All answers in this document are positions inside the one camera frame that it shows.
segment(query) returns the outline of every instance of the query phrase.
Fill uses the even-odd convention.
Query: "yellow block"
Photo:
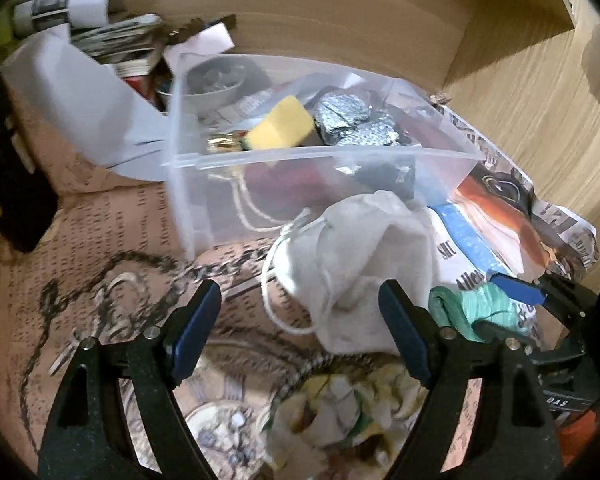
[[[294,96],[285,97],[242,142],[250,150],[292,148],[314,130],[314,118]]]

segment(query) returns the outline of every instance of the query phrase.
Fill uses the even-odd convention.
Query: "white cloth pouch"
[[[267,313],[283,330],[315,332],[334,354],[397,348],[378,308],[378,290],[396,279],[411,301],[427,307],[433,280],[433,242],[423,210],[411,211],[392,192],[341,200],[320,218],[286,227],[263,269]],[[266,274],[273,264],[282,287],[310,313],[312,326],[295,328],[272,312]]]

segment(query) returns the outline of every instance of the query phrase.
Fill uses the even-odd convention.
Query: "transparent plastic container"
[[[169,113],[168,192],[180,241],[190,259],[219,244],[277,236],[303,209],[311,208],[318,216],[352,195],[384,189],[405,202],[444,202],[484,158],[458,129],[442,120],[420,89],[404,80],[314,60],[227,54],[214,57],[213,63],[239,64],[244,80],[215,95],[189,94],[187,75],[208,60],[181,56]],[[304,76],[301,85],[288,85]],[[358,90],[375,92],[393,110],[401,110],[397,122],[414,145],[303,146],[208,154],[209,133],[240,129],[219,126],[217,108],[248,129],[289,93],[310,104],[312,86],[324,82],[345,88],[354,84]],[[272,100],[245,99],[270,88],[276,89]]]

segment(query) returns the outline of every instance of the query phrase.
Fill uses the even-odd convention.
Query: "metal pin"
[[[451,328],[450,326],[443,326],[440,329],[440,336],[442,339],[446,339],[447,341],[451,341],[456,338],[458,332],[456,332],[455,328]]]
[[[97,339],[94,337],[86,337],[80,341],[80,348],[83,350],[91,350],[97,343]]]
[[[155,339],[160,335],[160,328],[157,326],[150,326],[149,328],[145,328],[142,335],[145,339],[151,341],[151,339]]]
[[[520,341],[518,341],[515,337],[507,337],[504,340],[504,344],[507,345],[509,350],[520,350]]]

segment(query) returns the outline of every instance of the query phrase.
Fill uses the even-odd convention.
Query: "green cloth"
[[[438,326],[452,326],[470,341],[482,342],[471,328],[479,319],[519,331],[516,305],[493,283],[460,293],[446,286],[435,286],[429,293],[429,313]]]

